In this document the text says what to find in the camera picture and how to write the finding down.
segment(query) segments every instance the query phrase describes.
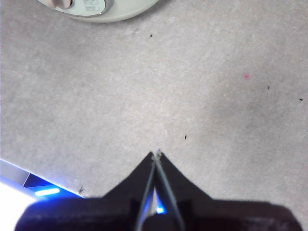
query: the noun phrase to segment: black debris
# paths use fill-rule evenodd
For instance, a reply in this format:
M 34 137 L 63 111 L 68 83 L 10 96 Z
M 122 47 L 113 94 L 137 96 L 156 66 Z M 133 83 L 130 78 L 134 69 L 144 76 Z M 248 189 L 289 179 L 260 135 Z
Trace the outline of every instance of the black debris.
M 81 186 L 81 188 L 79 189 L 79 194 L 81 194 L 84 191 L 83 186 Z

